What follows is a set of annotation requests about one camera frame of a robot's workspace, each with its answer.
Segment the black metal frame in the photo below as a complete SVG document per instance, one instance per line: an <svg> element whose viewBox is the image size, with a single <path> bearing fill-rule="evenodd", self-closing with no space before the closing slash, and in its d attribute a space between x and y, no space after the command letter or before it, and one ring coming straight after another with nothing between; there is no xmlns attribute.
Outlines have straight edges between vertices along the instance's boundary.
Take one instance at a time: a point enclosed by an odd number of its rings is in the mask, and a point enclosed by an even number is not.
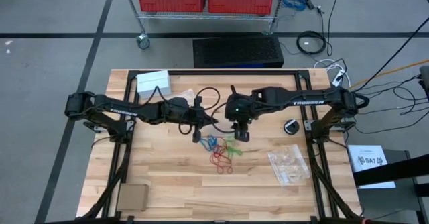
<svg viewBox="0 0 429 224"><path fill-rule="evenodd" d="M150 70L144 70L144 71L130 70L128 72L127 84L125 86L125 94L124 94L124 100L125 101L129 100L129 97L131 95L131 83L135 79L135 77L138 74L149 73L149 72L151 72L151 71ZM295 83L296 83L296 89L297 90L302 90L301 79L304 80L305 86L308 90L312 89L312 85L310 82L310 74L309 74L308 70L173 70L173 71L169 71L169 74L173 75L173 76L174 75L282 75L282 76L293 76ZM138 101L139 101L139 95L138 95L137 91L135 91L135 96L134 96L133 102L138 103ZM300 106L300 108L301 108L302 120L303 121L308 120L307 110L306 110L305 106ZM315 106L311 106L311 114L312 114L313 120L318 119L318 114L317 114ZM132 128L130 130L131 136L133 135L133 131L134 131L134 128ZM314 142L312 141L312 138L310 137L309 131L306 131L306 143L307 143L308 155L314 156L314 149L313 149ZM131 144L132 144L132 141L130 141L128 144L126 144L125 153L124 153L125 155L129 155L131 153ZM325 176L328 178L329 182L331 182L329 166L328 166L328 161L326 158L326 152L324 150L324 145L322 142L318 142L317 144L318 144L319 151L320 151L320 160L321 160L323 172L325 173ZM111 162L111 168L109 170L109 183L110 183L110 181L112 181L112 179L116 173L120 148L121 148L121 144L115 143L115 148L113 150L113 156L112 156L112 162ZM310 167L313 170L314 166L313 166L312 162L310 162ZM320 218L323 218L323 217L326 217L326 213L325 213L324 205L323 205L323 198L322 198L322 192L321 192L321 188L320 188L320 181L319 181L319 178L317 177L317 175L315 175L315 173L313 171L312 171L312 179L313 179L313 185L314 185L314 194L316 197L316 204L317 204L317 208L318 208L318 214L319 214ZM126 182L126 180L127 180L127 175L125 173L121 179L121 183ZM337 207L335 205L335 202L330 195L328 197L329 197L332 217L338 217L338 211L337 211ZM109 197L107 199L106 203L103 206L102 215L101 215L102 218L109 216L110 203L111 203L111 197ZM121 212L115 210L115 217L120 218ZM253 224L265 224L265 223L267 223L267 224L276 224L276 223L303 224L303 223L314 222L314 218L311 218L311 219L313 221L247 221L246 223L253 223ZM234 223L234 221L225 221L224 223L226 223L226 222L227 223ZM181 222L180 221L142 221L142 222L141 221L134 221L133 223L162 224L162 223L181 223ZM191 221L191 223L192 224L207 224L207 223L213 224L212 221Z"/></svg>

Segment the white cable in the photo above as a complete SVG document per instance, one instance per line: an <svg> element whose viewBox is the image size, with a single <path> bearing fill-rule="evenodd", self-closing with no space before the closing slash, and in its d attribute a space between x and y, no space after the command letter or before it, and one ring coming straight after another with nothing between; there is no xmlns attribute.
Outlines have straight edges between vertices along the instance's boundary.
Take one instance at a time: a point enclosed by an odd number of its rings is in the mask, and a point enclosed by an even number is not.
<svg viewBox="0 0 429 224"><path fill-rule="evenodd" d="M325 67L326 67L326 71L329 71L329 70L332 70L332 69L335 69L335 68L340 68L341 70L345 71L345 70L344 70L344 68L343 68L341 65L337 64L337 63L336 63L336 60L333 60L333 59L323 59L323 60L319 60L318 62L314 63L314 66L313 66L313 67L314 67L314 68L316 68L317 64L319 64L319 63L321 63L321 62L332 62L332 64L330 64L330 65L328 65L328 66L325 66ZM348 82L348 84L349 84L349 87L351 87L351 81L350 81L350 78L349 78L349 76L348 76L347 72L345 73L345 75L346 75L346 78L347 78L347 82Z"/></svg>

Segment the wooden tabletop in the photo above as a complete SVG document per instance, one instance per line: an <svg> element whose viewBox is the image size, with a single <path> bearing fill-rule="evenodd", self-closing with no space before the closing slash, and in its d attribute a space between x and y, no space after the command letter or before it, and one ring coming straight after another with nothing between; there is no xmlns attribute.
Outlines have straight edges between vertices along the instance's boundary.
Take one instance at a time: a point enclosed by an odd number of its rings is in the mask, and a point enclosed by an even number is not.
<svg viewBox="0 0 429 224"><path fill-rule="evenodd" d="M329 87L325 70L310 69L309 72L313 89ZM106 90L108 97L123 99L127 74L128 70L112 70ZM235 85L238 93L246 95L252 89L268 86L296 90L294 77L284 75L187 75L171 76L170 81L174 95L188 89L196 94L204 87L215 87L221 94L220 103L224 103L231 94L231 84ZM217 99L214 91L207 90L201 95L204 107L211 106ZM317 109L321 118L330 107L319 106ZM231 126L223 117L223 108L214 117L220 121L218 127L228 130ZM283 130L284 123L289 119L297 119L300 123L301 128L296 135L288 135ZM123 212L122 218L134 215L137 220L305 221L311 215L318 216L311 177L282 188L267 157L268 152L297 144L310 169L301 120L300 108L288 107L277 113L262 115L254 121L249 125L250 141L237 142L236 148L242 150L243 155L233 156L232 174L218 174L217 168L210 163L210 152L200 143L193 143L191 135L180 134L178 125L149 125L137 120L127 183L149 181L149 203L146 211ZM212 126L202 129L202 136L208 134L222 136ZM106 136L106 133L96 134L96 139ZM340 133L332 132L330 137L344 143ZM77 216L85 214L105 189L113 146L108 140L94 145ZM346 150L329 142L325 143L325 148L334 187L352 210L359 214L361 208ZM324 188L322 193L326 214L330 215ZM116 200L117 191L113 194L111 215Z"/></svg>

